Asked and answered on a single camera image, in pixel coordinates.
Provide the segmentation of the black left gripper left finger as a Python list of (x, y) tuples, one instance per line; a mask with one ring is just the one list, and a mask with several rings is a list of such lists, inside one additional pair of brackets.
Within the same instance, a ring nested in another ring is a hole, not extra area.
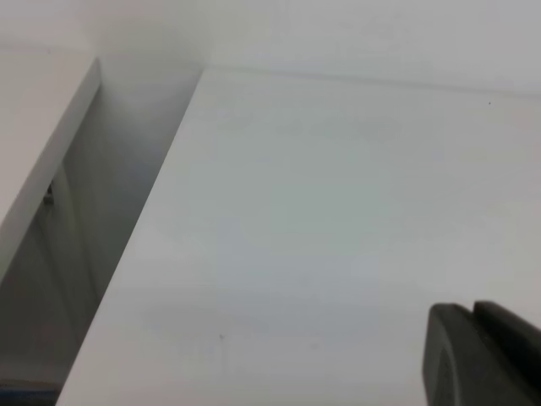
[(430, 308), (423, 381), (428, 405), (540, 404), (540, 372), (520, 372), (458, 304)]

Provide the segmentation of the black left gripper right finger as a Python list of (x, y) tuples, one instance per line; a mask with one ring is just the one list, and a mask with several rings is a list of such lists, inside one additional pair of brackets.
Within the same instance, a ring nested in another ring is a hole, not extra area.
[(494, 302), (476, 302), (473, 314), (520, 372), (540, 372), (540, 330), (537, 327)]

